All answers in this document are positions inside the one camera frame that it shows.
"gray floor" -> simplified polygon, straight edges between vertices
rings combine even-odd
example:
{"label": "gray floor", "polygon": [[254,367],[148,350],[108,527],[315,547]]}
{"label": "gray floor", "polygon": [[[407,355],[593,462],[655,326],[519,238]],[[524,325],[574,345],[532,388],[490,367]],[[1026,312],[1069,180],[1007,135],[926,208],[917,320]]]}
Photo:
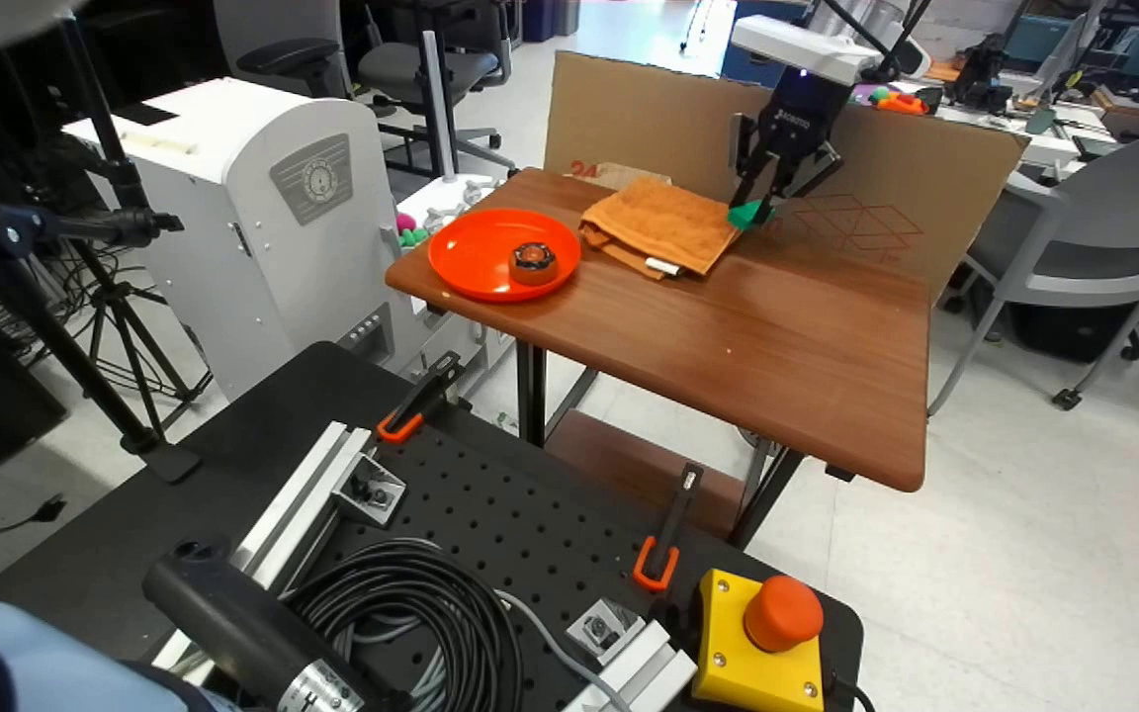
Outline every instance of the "gray floor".
{"label": "gray floor", "polygon": [[[524,43],[506,86],[466,97],[457,123],[490,123],[520,167],[541,159],[554,48],[584,48],[702,69],[706,31],[676,53],[686,5],[584,5],[580,36]],[[197,367],[177,325],[148,317],[177,359]],[[932,374],[968,337],[937,317]],[[1115,365],[1079,409],[1044,396],[1074,367],[1011,338],[987,345],[953,404],[930,424],[930,478],[917,495],[798,475],[750,552],[842,598],[866,622],[863,689],[893,712],[1129,712],[1139,707],[1139,365]],[[0,467],[0,523],[64,489],[75,510],[134,475],[109,427],[46,370],[72,404],[64,427]],[[222,405],[210,392],[187,433]],[[478,413],[508,424],[512,370],[478,392]],[[746,442],[715,420],[601,380],[584,409],[721,471]],[[0,539],[0,565],[46,527]]]}

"table leg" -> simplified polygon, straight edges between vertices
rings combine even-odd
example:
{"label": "table leg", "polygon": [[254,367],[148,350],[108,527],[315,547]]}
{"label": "table leg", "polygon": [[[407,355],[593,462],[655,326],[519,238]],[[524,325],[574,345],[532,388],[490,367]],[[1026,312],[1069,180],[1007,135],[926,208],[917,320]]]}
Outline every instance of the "table leg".
{"label": "table leg", "polygon": [[755,539],[755,529],[764,527],[765,510],[773,506],[773,498],[783,495],[783,485],[793,478],[793,471],[798,471],[801,457],[805,457],[805,454],[793,452],[793,448],[783,448],[783,452],[771,457],[771,467],[764,471],[758,489],[743,503],[743,510],[738,510],[738,516],[734,516],[734,527],[730,527],[730,535],[729,535],[730,547],[743,550],[743,547]]}
{"label": "table leg", "polygon": [[519,433],[541,448],[541,413],[544,409],[544,350],[539,345],[519,338]]}
{"label": "table leg", "polygon": [[750,495],[758,489],[764,475],[765,475],[765,457],[780,457],[780,442],[746,433],[750,442],[750,467],[743,471],[743,485],[738,485],[738,506],[750,503]]}
{"label": "table leg", "polygon": [[569,409],[577,409],[577,404],[584,400],[584,392],[598,384],[598,367],[580,367],[580,374],[574,380],[574,388],[566,392],[566,400],[556,404],[556,409],[544,420],[544,433],[554,433],[561,427],[561,420]]}

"black tripod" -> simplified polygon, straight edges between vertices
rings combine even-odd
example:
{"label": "black tripod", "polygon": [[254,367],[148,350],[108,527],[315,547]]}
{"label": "black tripod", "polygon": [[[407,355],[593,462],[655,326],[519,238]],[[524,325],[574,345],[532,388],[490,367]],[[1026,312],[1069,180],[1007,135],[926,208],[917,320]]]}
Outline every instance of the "black tripod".
{"label": "black tripod", "polygon": [[193,452],[181,452],[181,448],[167,442],[163,420],[159,420],[148,396],[141,400],[146,409],[148,409],[148,427],[137,424],[137,413],[104,380],[104,370],[85,359],[85,350],[75,345],[75,337],[54,320],[54,312],[46,307],[46,295],[38,292],[35,278],[22,263],[35,246],[60,242],[60,234],[75,238],[80,260],[94,272],[104,303],[114,312],[109,325],[119,326],[119,337],[126,345],[131,374],[134,374],[137,388],[146,388],[141,355],[134,349],[134,337],[159,359],[163,359],[163,349],[148,338],[146,325],[126,303],[126,292],[114,283],[114,278],[97,263],[97,251],[90,246],[83,246],[83,242],[146,246],[163,230],[177,230],[177,217],[163,217],[163,214],[146,208],[146,192],[141,192],[137,172],[126,162],[126,152],[121,152],[121,147],[119,147],[119,138],[109,131],[109,110],[108,110],[108,97],[97,89],[97,78],[94,78],[94,67],[90,67],[90,53],[85,53],[85,43],[83,43],[75,19],[64,22],[64,36],[65,36],[75,69],[85,84],[85,96],[94,102],[90,118],[97,126],[97,140],[104,140],[104,152],[108,152],[108,162],[104,162],[108,179],[119,189],[119,202],[126,208],[97,214],[97,217],[85,217],[85,220],[54,220],[54,217],[46,217],[46,208],[35,208],[35,205],[0,205],[0,299],[3,299],[7,312],[15,312],[22,325],[30,325],[30,333],[46,345],[46,350],[72,370],[72,380],[121,431],[121,452],[141,454],[146,471],[152,471],[159,478],[174,481],[174,478],[187,478],[201,457]]}
{"label": "black tripod", "polygon": [[[114,185],[119,205],[146,208],[137,169],[131,167],[126,151],[109,126],[109,105],[108,105],[108,96],[97,86],[94,59],[85,51],[83,28],[72,16],[64,19],[64,48],[65,48],[65,59],[80,76],[83,96],[90,97],[90,123],[94,123],[97,151],[104,151],[104,159],[90,159],[85,169],[104,172]],[[114,279],[114,272],[104,268],[97,251],[85,242],[72,242],[72,247],[85,263],[85,272],[94,278],[94,292],[90,292],[94,317],[90,317],[85,355],[94,365],[104,365],[104,370],[121,374],[119,365],[108,365],[97,355],[104,325],[109,325],[121,350],[126,350],[131,384],[141,400],[141,409],[163,437],[167,427],[210,388],[210,370],[197,384],[187,384],[177,374],[177,367],[170,365],[170,355],[163,350],[163,345],[148,337],[148,326],[131,307],[131,295],[167,303],[159,292]],[[167,413],[159,413],[152,396],[170,396],[174,405]]]}
{"label": "black tripod", "polygon": [[159,217],[148,208],[121,208],[64,226],[35,205],[0,205],[0,299],[50,349],[50,355],[72,370],[72,380],[121,431],[121,452],[141,454],[141,462],[159,478],[174,481],[187,478],[201,457],[193,452],[170,448],[159,431],[137,424],[137,413],[119,400],[119,392],[104,380],[104,370],[54,320],[46,295],[38,292],[38,283],[22,263],[22,258],[35,251],[35,246],[54,242],[60,234],[72,238],[97,234],[104,242],[148,242],[159,230],[177,230],[177,220]]}

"black stand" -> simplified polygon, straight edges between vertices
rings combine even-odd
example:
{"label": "black stand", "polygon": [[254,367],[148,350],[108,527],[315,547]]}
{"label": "black stand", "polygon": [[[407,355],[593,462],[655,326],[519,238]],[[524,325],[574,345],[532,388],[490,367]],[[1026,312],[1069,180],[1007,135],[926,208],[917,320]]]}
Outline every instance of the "black stand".
{"label": "black stand", "polygon": [[[83,28],[75,19],[64,19],[64,48],[65,48],[65,59],[72,59],[72,67],[80,76],[83,96],[90,97],[90,126],[94,126],[97,151],[104,151],[104,162],[90,167],[90,169],[104,172],[114,185],[121,205],[146,208],[146,192],[141,192],[137,169],[134,169],[134,162],[126,159],[126,151],[119,140],[108,96],[104,96],[97,76],[94,76],[94,59],[90,59],[85,36],[83,36]],[[148,427],[163,437],[167,427],[205,392],[210,374],[201,374],[197,384],[187,384],[177,374],[177,367],[170,365],[170,355],[163,350],[163,345],[148,337],[148,326],[131,307],[131,295],[146,295],[146,299],[159,299],[159,303],[163,303],[163,295],[152,295],[146,288],[134,288],[126,279],[114,279],[104,268],[104,260],[97,260],[97,251],[90,246],[75,242],[75,251],[94,278],[94,292],[90,292],[90,303],[94,303],[90,359],[104,365],[108,370],[114,367],[114,365],[97,359],[104,325],[109,325],[119,333],[119,338],[121,338],[121,350],[126,350],[126,365],[131,365],[131,384],[134,384],[134,392],[141,400],[141,409],[146,409]],[[159,413],[152,392],[177,400],[174,409],[167,409],[167,420]]]}
{"label": "black stand", "polygon": [[201,462],[193,452],[170,448],[167,437],[159,437],[159,431],[137,424],[126,400],[119,400],[119,392],[97,374],[97,367],[50,317],[46,295],[35,288],[30,272],[10,251],[0,251],[0,299],[50,349],[50,355],[72,370],[83,396],[90,396],[97,409],[121,431],[121,452],[137,454],[146,471],[177,481]]}
{"label": "black stand", "polygon": [[[94,317],[90,317],[90,345],[85,355],[108,370],[108,374],[126,374],[119,370],[119,365],[104,359],[104,325],[109,325],[121,338],[126,365],[131,365],[131,384],[141,400],[141,409],[148,420],[148,427],[159,433],[167,433],[167,427],[210,388],[210,370],[197,384],[187,384],[177,374],[177,367],[170,365],[170,355],[163,350],[163,345],[148,337],[148,326],[137,320],[131,295],[137,299],[152,299],[167,303],[159,292],[134,288],[126,279],[114,279],[97,251],[83,242],[72,246],[80,251],[80,260],[85,263],[85,272],[94,278]],[[152,396],[170,396],[174,405],[167,413],[159,413]]]}

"chair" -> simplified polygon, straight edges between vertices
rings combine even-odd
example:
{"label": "chair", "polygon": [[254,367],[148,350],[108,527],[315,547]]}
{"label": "chair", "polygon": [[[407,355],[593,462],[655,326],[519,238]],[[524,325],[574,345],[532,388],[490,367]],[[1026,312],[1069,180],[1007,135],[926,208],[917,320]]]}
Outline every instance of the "chair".
{"label": "chair", "polygon": [[[437,51],[444,97],[446,97],[444,135],[453,140],[437,151],[450,151],[450,162],[453,162],[453,151],[461,151],[482,162],[499,162],[512,169],[508,159],[493,152],[502,147],[499,131],[490,126],[453,131],[453,118],[450,118],[450,105],[461,96],[493,86],[508,76],[506,0],[380,0],[369,9],[380,9],[386,16],[382,22],[386,36],[357,59],[358,86],[373,86],[386,96],[396,105],[407,105],[411,114],[429,118],[427,51],[419,36],[433,31],[444,48]],[[407,147],[411,140],[433,147],[429,131],[402,131],[402,126],[382,126],[382,131],[407,138]],[[423,169],[411,162],[411,151],[407,151],[402,169],[437,172],[444,167]]]}
{"label": "chair", "polygon": [[214,0],[233,76],[305,96],[350,96],[337,0]]}
{"label": "chair", "polygon": [[80,16],[109,105],[141,102],[222,76],[210,9],[85,5]]}
{"label": "chair", "polygon": [[966,263],[968,279],[962,292],[987,279],[991,299],[980,312],[968,349],[932,396],[930,413],[953,396],[966,365],[991,333],[1005,303],[1129,303],[1128,320],[1079,384],[1050,396],[1055,405],[1073,409],[1079,392],[1139,325],[1139,140],[1092,162],[1055,189],[1011,172],[980,238],[966,251]]}

